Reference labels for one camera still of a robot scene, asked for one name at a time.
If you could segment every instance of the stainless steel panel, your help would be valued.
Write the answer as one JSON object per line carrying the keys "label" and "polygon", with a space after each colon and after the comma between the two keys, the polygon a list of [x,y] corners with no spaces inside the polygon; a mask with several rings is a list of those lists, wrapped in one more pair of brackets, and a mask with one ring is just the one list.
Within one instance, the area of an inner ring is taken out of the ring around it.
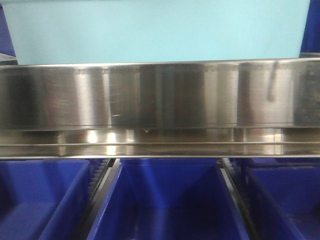
{"label": "stainless steel panel", "polygon": [[0,130],[319,127],[317,58],[0,67]]}

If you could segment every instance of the light blue bin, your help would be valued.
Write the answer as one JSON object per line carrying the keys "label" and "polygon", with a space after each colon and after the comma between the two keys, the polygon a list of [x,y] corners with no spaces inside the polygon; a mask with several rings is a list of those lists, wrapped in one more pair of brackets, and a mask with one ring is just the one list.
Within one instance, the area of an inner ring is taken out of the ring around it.
{"label": "light blue bin", "polygon": [[309,0],[2,0],[19,64],[299,56]]}

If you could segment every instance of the metal ledge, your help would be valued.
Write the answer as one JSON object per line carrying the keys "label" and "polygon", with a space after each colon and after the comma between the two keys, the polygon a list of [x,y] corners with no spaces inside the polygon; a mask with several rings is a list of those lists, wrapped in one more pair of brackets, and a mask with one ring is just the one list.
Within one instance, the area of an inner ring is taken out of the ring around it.
{"label": "metal ledge", "polygon": [[0,132],[0,158],[320,156],[320,128]]}

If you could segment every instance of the plastic bin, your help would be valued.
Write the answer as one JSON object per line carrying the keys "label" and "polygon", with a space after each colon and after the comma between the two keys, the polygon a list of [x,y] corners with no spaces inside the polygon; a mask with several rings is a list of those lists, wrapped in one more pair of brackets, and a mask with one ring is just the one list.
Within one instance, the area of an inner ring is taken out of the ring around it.
{"label": "plastic bin", "polygon": [[87,240],[249,240],[216,159],[121,162]]}
{"label": "plastic bin", "polygon": [[19,64],[297,58],[309,0],[2,0]]}
{"label": "plastic bin", "polygon": [[89,162],[0,162],[0,239],[69,240],[89,203]]}
{"label": "plastic bin", "polygon": [[241,180],[246,180],[247,168],[278,168],[278,167],[303,167],[319,166],[318,157],[257,157],[257,158],[230,158],[230,162],[236,172],[240,174]]}
{"label": "plastic bin", "polygon": [[320,240],[320,168],[247,172],[250,212],[264,240]]}
{"label": "plastic bin", "polygon": [[12,46],[4,10],[0,3],[0,54],[15,56],[14,47]]}

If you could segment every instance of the bin divider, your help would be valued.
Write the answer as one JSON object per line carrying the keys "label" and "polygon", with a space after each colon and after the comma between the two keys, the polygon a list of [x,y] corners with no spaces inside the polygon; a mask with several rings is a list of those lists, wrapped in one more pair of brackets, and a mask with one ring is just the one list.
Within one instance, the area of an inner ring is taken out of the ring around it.
{"label": "bin divider", "polygon": [[249,214],[249,209],[243,199],[243,195],[240,194],[240,191],[238,190],[238,184],[241,184],[238,180],[235,179],[235,175],[232,173],[233,167],[229,161],[228,158],[222,158],[219,163],[221,164],[221,171],[224,177],[224,180],[226,181],[226,184],[229,188],[229,191],[232,195],[232,199],[235,203],[235,205],[238,207],[240,214],[243,217],[244,225],[246,227],[247,233],[251,240],[262,240],[260,235],[258,234],[258,231],[256,230],[256,227],[254,225],[254,222]]}
{"label": "bin divider", "polygon": [[110,158],[103,168],[100,178],[98,179],[94,192],[90,198],[89,206],[83,215],[82,222],[79,224],[78,229],[72,240],[86,240],[90,229],[96,219],[101,204],[105,199],[109,188],[113,182],[114,177],[120,166],[120,159]]}

